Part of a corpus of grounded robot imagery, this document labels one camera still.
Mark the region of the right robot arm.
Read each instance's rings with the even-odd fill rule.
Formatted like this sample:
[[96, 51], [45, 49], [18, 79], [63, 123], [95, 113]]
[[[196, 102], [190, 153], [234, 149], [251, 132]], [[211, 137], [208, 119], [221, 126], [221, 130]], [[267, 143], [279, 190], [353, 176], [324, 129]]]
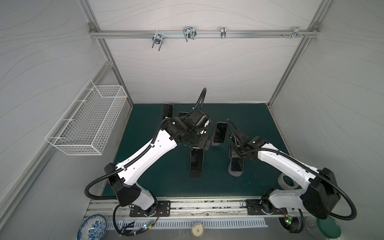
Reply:
[[240, 140], [232, 134], [230, 138], [235, 144], [232, 149], [238, 157], [267, 163], [301, 187], [299, 190], [268, 190], [261, 198], [261, 205], [266, 214], [272, 209], [292, 208], [306, 210], [314, 217], [325, 220], [340, 200], [340, 194], [332, 185], [310, 172], [314, 171], [334, 183], [335, 176], [331, 171], [320, 171], [297, 161], [260, 137], [252, 140], [246, 137]]

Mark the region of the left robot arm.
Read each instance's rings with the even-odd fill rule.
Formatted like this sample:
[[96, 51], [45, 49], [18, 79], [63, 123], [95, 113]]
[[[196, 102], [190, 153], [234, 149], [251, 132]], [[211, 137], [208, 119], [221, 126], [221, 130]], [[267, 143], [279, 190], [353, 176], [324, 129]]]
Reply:
[[105, 166], [105, 173], [112, 174], [108, 181], [119, 205], [135, 205], [149, 212], [155, 209], [155, 197], [138, 184], [138, 179], [157, 160], [180, 144], [207, 150], [209, 124], [209, 116], [197, 109], [180, 118], [165, 118], [158, 125], [153, 138], [142, 148], [117, 165]]

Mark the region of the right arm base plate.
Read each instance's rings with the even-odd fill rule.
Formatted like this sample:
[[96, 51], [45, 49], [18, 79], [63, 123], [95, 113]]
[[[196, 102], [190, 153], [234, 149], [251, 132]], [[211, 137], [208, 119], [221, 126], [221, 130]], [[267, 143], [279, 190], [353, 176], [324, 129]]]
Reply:
[[283, 215], [283, 212], [275, 208], [268, 200], [245, 200], [247, 214], [250, 216]]

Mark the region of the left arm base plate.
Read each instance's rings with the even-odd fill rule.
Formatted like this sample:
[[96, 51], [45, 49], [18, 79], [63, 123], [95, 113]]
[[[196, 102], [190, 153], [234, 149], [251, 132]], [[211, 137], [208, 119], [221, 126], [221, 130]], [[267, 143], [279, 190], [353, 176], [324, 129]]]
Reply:
[[133, 205], [130, 211], [131, 218], [140, 217], [169, 217], [171, 211], [170, 201], [155, 201], [147, 210], [143, 210], [139, 206]]

